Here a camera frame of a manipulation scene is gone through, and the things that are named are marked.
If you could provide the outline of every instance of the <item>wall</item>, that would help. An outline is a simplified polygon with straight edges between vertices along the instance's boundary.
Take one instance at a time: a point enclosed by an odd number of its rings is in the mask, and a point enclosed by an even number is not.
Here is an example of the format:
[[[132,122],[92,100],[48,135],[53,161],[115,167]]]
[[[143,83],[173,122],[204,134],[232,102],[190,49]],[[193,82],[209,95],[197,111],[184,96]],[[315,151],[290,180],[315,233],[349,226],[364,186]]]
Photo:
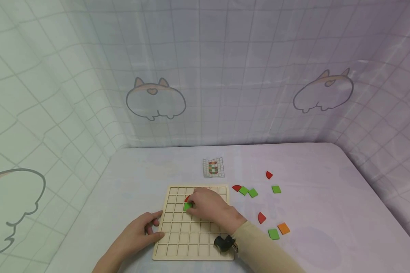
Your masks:
[[[46,179],[0,272],[43,272],[117,149],[298,141],[410,235],[410,1],[0,0],[0,172]]]

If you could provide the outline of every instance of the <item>beige sleeve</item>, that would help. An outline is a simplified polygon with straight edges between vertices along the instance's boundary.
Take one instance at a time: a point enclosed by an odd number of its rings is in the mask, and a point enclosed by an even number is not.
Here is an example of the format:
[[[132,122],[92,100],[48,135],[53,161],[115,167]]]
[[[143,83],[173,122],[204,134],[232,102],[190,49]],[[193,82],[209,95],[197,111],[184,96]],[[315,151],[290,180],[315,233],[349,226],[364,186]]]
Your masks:
[[[238,245],[238,256],[255,273],[305,273],[289,254],[249,221],[232,238]]]

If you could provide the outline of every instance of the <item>left hand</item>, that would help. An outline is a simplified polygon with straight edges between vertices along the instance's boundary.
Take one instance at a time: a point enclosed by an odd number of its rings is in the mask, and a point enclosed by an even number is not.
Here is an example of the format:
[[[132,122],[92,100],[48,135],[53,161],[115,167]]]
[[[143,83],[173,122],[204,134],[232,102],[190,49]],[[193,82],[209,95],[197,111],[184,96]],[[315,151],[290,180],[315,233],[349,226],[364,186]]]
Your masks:
[[[113,252],[123,259],[135,255],[150,244],[158,242],[164,237],[164,232],[153,232],[152,225],[159,226],[159,212],[146,212],[132,221],[111,245],[108,252]]]

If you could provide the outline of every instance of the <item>wristwatch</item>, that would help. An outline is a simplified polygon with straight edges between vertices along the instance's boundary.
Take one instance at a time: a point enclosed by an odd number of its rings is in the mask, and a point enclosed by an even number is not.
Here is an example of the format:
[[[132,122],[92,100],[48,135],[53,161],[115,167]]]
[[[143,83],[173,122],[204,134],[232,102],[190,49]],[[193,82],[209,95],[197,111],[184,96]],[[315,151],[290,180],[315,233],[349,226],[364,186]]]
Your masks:
[[[217,236],[217,238],[214,239],[214,245],[219,248],[221,252],[226,252],[232,247],[234,248],[235,253],[238,253],[237,243],[235,242],[235,239],[229,235],[226,236],[225,239],[223,239],[222,236]]]

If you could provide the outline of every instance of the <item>orange square tile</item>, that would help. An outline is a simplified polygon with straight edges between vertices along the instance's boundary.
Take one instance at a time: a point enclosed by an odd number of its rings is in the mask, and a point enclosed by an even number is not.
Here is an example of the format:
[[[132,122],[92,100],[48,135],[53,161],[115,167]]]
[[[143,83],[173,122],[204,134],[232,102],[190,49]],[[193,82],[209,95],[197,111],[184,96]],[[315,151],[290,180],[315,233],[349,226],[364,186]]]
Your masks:
[[[282,223],[278,225],[279,230],[281,231],[282,235],[287,234],[290,232],[289,227],[286,223]]]

